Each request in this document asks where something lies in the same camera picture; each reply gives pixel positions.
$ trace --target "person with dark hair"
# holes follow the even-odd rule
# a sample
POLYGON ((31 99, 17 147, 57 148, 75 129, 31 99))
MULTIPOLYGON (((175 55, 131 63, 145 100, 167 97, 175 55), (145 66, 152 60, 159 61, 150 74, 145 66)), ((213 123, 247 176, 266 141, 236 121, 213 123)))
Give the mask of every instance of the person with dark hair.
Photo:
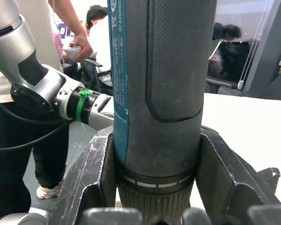
POLYGON ((97 24, 99 21, 103 20, 108 15, 106 7, 100 5, 91 6, 86 14, 86 24, 88 30, 97 24))
POLYGON ((93 49, 90 58, 96 59, 102 65, 102 67, 96 68, 99 80, 105 88, 110 89, 112 87, 111 51, 107 8, 99 5, 91 6, 87 12, 86 23, 90 27, 88 40, 93 49))
POLYGON ((219 22, 214 24, 213 40, 233 41, 235 38, 240 38, 242 35, 239 27, 228 24, 223 26, 219 22))

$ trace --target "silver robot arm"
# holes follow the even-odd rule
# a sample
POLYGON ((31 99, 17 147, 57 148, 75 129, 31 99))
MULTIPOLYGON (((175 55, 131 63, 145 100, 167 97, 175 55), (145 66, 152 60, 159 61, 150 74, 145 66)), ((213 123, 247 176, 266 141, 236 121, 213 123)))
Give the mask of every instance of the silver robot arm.
POLYGON ((55 111, 96 130, 113 125, 113 97, 37 61, 34 38, 15 0, 0 0, 0 72, 12 84, 14 102, 33 113, 55 111))

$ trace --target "black chair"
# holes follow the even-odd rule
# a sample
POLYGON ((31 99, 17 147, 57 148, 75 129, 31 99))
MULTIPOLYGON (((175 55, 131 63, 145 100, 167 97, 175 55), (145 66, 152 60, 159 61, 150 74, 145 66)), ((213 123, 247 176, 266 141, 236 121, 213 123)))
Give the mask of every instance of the black chair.
POLYGON ((63 73, 76 81, 81 80, 82 69, 78 67, 77 62, 68 59, 65 63, 61 64, 63 73))
POLYGON ((102 67, 102 65, 96 62, 95 59, 82 60, 81 63, 83 65, 84 86, 96 92, 112 96, 112 87, 106 85, 99 79, 102 75, 110 74, 112 76, 111 70, 98 74, 96 68, 102 67))

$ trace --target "pink shirt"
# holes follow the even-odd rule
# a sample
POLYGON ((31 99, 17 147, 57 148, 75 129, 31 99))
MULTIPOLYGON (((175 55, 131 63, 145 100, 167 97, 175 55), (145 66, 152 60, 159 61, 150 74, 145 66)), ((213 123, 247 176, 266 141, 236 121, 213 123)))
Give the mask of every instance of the pink shirt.
POLYGON ((62 59, 62 53, 63 53, 61 36, 60 36, 60 33, 57 29, 53 29, 52 32, 53 32, 53 40, 54 40, 54 43, 55 43, 57 54, 58 54, 59 59, 61 60, 62 59))

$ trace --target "black cable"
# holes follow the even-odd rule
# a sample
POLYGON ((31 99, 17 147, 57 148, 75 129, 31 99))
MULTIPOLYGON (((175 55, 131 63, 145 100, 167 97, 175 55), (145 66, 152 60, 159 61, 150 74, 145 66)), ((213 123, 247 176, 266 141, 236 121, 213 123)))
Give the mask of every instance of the black cable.
POLYGON ((74 121, 69 121, 63 125, 61 125, 59 128, 56 128, 55 130, 51 131, 50 133, 34 140, 34 141, 31 141, 31 142, 28 142, 26 144, 21 144, 21 145, 18 145, 18 146, 14 146, 14 147, 8 147, 8 148, 0 148, 0 151, 14 151, 14 150, 19 150, 19 149, 22 149, 22 148, 26 148, 26 147, 30 147, 38 142, 41 142, 43 140, 45 140, 46 138, 48 138, 49 136, 57 133, 58 131, 60 131, 61 129, 63 129, 65 126, 67 126, 68 124, 70 123, 73 123, 74 121))
POLYGON ((31 124, 36 124, 36 125, 54 125, 54 124, 61 124, 61 123, 65 123, 66 120, 50 120, 50 121, 41 121, 41 120, 29 120, 29 119, 26 119, 26 118, 23 118, 21 116, 18 116, 14 113, 12 113, 11 111, 9 111, 7 108, 4 107, 4 105, 0 102, 0 108, 5 112, 7 113, 8 115, 18 119, 18 120, 21 120, 23 122, 26 122, 26 123, 31 123, 31 124))

